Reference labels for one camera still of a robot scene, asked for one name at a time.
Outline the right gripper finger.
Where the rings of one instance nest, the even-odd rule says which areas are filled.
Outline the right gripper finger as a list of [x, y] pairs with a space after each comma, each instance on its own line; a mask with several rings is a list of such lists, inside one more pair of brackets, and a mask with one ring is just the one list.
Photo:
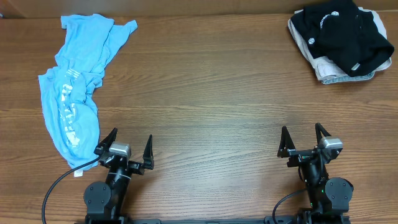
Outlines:
[[277, 157], [290, 157], [292, 152], [295, 152], [294, 142], [287, 127], [283, 126]]
[[317, 137], [317, 146], [325, 146], [325, 141], [331, 137], [331, 134], [320, 124], [315, 124], [315, 133]]

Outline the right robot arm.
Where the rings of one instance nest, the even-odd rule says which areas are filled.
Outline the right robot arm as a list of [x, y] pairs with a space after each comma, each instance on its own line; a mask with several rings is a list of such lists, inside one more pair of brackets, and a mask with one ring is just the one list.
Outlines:
[[333, 137], [320, 124], [315, 124], [317, 144], [313, 149], [299, 151], [296, 149], [286, 126], [281, 129], [281, 137], [277, 156], [287, 158], [287, 167], [296, 167], [304, 189], [297, 190], [280, 199], [273, 208], [272, 221], [279, 223], [276, 216], [278, 207], [287, 199], [308, 193], [309, 208], [301, 208], [296, 215], [290, 217], [289, 223], [349, 223], [344, 214], [349, 211], [354, 187], [346, 179], [330, 178], [326, 165], [335, 160], [343, 150], [340, 138]]

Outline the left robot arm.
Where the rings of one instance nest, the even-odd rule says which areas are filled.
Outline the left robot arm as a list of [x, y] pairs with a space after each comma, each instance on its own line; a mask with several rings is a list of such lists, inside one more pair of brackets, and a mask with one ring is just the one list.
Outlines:
[[116, 141], [117, 131], [114, 128], [95, 148], [99, 164], [108, 169], [108, 174], [104, 182], [93, 182], [84, 192], [85, 223], [133, 223], [121, 212], [131, 176], [144, 175], [146, 169], [154, 168], [152, 136], [147, 140], [143, 161], [136, 162], [130, 160], [130, 145]]

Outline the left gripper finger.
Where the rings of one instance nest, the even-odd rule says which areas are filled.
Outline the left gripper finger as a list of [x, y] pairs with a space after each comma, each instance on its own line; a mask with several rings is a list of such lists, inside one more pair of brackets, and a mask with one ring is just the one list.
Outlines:
[[94, 153], [96, 155], [102, 155], [104, 152], [108, 152], [112, 143], [115, 142], [118, 129], [113, 130], [96, 146]]
[[154, 156], [153, 156], [153, 150], [152, 150], [152, 135], [149, 135], [146, 148], [144, 149], [143, 153], [143, 167], [145, 169], [154, 169]]

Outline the light blue t-shirt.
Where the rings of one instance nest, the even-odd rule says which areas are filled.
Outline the light blue t-shirt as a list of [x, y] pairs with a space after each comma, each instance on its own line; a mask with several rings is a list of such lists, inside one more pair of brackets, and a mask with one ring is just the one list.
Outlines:
[[56, 66], [38, 77], [42, 112], [55, 148], [75, 177], [97, 165], [94, 150], [100, 137], [94, 91], [105, 68], [138, 28], [135, 20], [117, 25], [100, 14], [61, 17], [65, 43]]

